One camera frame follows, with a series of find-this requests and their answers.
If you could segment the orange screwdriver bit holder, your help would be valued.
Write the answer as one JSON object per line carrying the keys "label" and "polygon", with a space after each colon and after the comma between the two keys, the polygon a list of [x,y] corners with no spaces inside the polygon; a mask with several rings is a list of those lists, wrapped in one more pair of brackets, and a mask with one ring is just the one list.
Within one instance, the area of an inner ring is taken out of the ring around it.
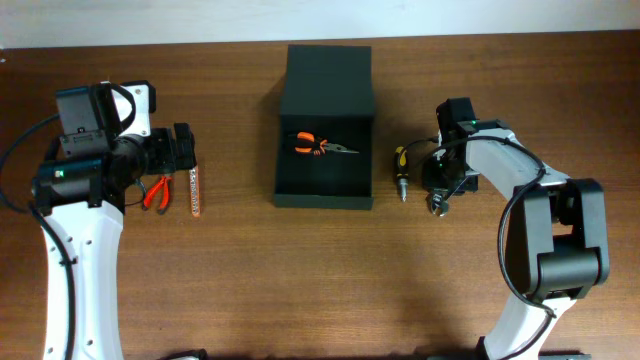
{"label": "orange screwdriver bit holder", "polygon": [[200,186],[199,186],[199,169],[197,166],[189,171],[189,187],[190,187],[190,206],[191,214],[194,217],[201,215],[200,210]]}

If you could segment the red handled cutting pliers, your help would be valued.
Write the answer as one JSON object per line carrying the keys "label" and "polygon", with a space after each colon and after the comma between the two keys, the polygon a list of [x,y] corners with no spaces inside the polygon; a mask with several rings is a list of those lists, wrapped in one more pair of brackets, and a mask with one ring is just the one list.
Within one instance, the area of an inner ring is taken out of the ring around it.
{"label": "red handled cutting pliers", "polygon": [[147,191],[142,201],[142,209],[149,210],[152,202],[160,196],[160,203],[157,213],[164,215],[171,203],[171,175],[162,175],[159,180]]}

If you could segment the yellow black stubby screwdriver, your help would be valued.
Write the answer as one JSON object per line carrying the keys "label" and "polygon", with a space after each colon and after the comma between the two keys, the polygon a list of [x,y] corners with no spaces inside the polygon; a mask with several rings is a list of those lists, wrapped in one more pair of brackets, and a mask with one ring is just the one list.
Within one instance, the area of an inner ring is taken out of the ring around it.
{"label": "yellow black stubby screwdriver", "polygon": [[394,154],[394,171],[396,174],[397,191],[402,202],[407,200],[409,186],[409,170],[406,150],[403,146],[396,148]]}

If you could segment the black gift box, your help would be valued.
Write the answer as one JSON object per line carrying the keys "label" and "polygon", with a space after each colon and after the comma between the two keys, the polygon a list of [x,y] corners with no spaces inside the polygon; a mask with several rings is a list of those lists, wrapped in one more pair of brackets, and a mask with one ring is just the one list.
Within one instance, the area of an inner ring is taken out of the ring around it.
{"label": "black gift box", "polygon": [[[370,210],[374,118],[371,47],[290,45],[280,98],[274,204]],[[300,131],[358,154],[298,154],[285,147],[285,138]]]}

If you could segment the orange black needle-nose pliers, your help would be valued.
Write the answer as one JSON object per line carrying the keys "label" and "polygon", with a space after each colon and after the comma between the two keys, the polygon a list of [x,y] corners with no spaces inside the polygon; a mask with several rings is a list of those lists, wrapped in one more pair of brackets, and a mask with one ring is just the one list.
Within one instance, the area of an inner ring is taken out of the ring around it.
{"label": "orange black needle-nose pliers", "polygon": [[331,143],[326,138],[310,132],[296,132],[286,136],[285,147],[298,154],[323,156],[327,153],[358,154],[358,151],[344,145]]}

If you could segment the silver adjustable wrench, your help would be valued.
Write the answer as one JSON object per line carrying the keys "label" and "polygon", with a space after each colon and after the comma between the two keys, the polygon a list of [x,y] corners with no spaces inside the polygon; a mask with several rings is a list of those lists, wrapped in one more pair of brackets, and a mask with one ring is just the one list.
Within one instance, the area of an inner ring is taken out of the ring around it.
{"label": "silver adjustable wrench", "polygon": [[448,213],[449,204],[446,192],[432,191],[427,195],[426,201],[433,215],[443,217]]}

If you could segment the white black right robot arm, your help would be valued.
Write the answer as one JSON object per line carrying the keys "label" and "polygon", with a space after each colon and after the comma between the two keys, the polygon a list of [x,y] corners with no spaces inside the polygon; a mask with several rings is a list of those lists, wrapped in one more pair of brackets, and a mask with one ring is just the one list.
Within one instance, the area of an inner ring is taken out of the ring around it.
{"label": "white black right robot arm", "polygon": [[506,199],[497,254],[510,295],[493,329],[460,359],[542,358],[560,317],[610,273],[604,190],[545,164],[501,120],[479,120],[470,99],[436,109],[438,146],[426,157],[423,186],[443,216],[454,195],[486,178]]}

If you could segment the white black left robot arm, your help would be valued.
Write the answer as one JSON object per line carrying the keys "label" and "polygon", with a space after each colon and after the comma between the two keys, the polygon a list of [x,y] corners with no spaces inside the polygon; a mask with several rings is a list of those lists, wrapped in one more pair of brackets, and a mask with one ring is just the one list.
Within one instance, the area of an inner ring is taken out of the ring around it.
{"label": "white black left robot arm", "polygon": [[53,142],[32,182],[31,214],[47,247],[46,359],[120,359],[117,256],[126,191],[146,175],[170,192],[189,174],[201,213],[195,138],[186,123],[154,128],[156,89],[146,80],[59,90]]}

